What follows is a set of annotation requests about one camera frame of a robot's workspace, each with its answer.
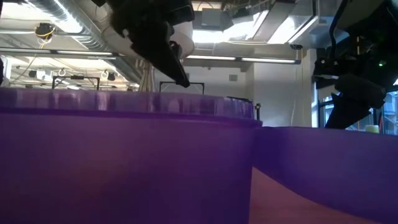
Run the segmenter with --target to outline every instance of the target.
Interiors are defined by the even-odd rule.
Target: white wall
[[[205,95],[246,97],[246,73],[241,72],[239,68],[185,67],[184,69],[190,74],[191,82],[205,83]],[[238,80],[230,82],[229,75],[238,75]],[[172,80],[159,71],[155,71],[155,85],[158,90],[160,81]],[[175,84],[168,86],[163,84],[162,91],[201,94],[201,86],[191,85],[184,88]]]
[[[254,64],[252,98],[262,106],[260,115],[264,126],[317,125],[318,98],[311,79],[315,60],[316,52],[309,50],[301,65]]]
[[[254,99],[254,63],[246,72],[246,98]]]

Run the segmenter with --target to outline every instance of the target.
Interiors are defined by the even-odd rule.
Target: window
[[[385,134],[398,135],[398,91],[387,93],[383,106],[383,131]]]
[[[333,104],[325,106],[325,113],[324,113],[324,117],[323,117],[324,124],[326,124],[328,122],[329,116],[330,116],[333,108],[334,108]],[[371,114],[369,116],[354,123],[350,127],[346,128],[346,130],[348,130],[348,131],[365,131],[366,125],[373,125],[374,124],[373,123],[373,109],[370,109],[369,111],[371,112]]]

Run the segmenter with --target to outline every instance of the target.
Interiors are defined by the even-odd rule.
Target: cable
[[[331,22],[330,29],[329,29],[329,36],[331,41],[331,49],[329,54],[329,60],[333,63],[335,61],[335,54],[336,54],[336,38],[335,38],[335,29],[337,26],[337,22],[340,20],[340,17],[343,15],[343,12],[348,4],[348,0],[342,0],[340,7],[337,9],[335,18],[333,22]]]
[[[50,36],[50,34],[49,34],[48,36],[46,36],[46,38],[45,38],[44,41],[47,41],[47,39],[48,39],[49,36]],[[45,45],[46,45],[45,43],[41,44],[40,47],[39,47],[39,49],[43,49]],[[20,77],[24,76],[25,73],[26,73],[26,71],[28,71],[28,69],[30,69],[30,66],[32,66],[32,64],[33,64],[33,62],[36,60],[36,58],[37,58],[37,54],[34,55],[34,58],[33,58],[32,61],[29,63],[29,65],[27,66],[27,68],[26,68],[16,79],[14,79],[12,82],[10,82],[10,84],[13,84],[13,83],[14,83],[15,81],[17,81]]]
[[[38,39],[37,39],[37,43],[40,44],[40,46],[41,46],[42,44],[44,44],[44,45],[49,44],[49,43],[51,43],[51,41],[52,41],[52,39],[50,39],[50,40],[48,40],[48,41],[44,41],[44,40],[41,39],[41,38],[38,38]]]
[[[304,56],[304,53],[303,53],[303,50],[301,50],[301,61],[303,60],[303,56]],[[295,114],[295,111],[296,111],[296,104],[297,104],[297,96],[299,95],[298,93],[299,93],[299,90],[300,90],[300,95],[302,96],[303,95],[303,89],[304,89],[304,67],[303,67],[303,65],[300,65],[301,66],[301,88],[299,89],[299,88],[297,88],[296,89],[296,92],[295,92],[295,96],[294,96],[294,103],[293,103],[293,110],[292,110],[292,116],[290,117],[290,125],[291,126],[293,126],[293,120],[294,120],[294,114]],[[298,67],[296,67],[296,69],[295,69],[295,83],[297,82],[297,70],[298,70]],[[301,119],[302,119],[302,122],[304,122],[304,120],[305,120],[305,118],[304,118],[304,104],[302,103],[302,117],[301,117]]]
[[[201,2],[199,3],[199,5],[198,5],[197,11],[199,11],[199,7],[200,7],[201,4],[204,3],[204,2],[207,3],[209,6],[211,6],[212,9],[214,9],[213,5],[210,4],[210,2],[208,2],[208,1],[201,1]]]

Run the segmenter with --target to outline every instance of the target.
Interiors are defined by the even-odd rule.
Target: purple container
[[[0,89],[0,223],[247,223],[260,125],[231,98]]]

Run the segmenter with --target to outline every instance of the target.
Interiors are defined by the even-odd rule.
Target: wooden surface
[[[309,201],[253,168],[249,224],[376,224]]]

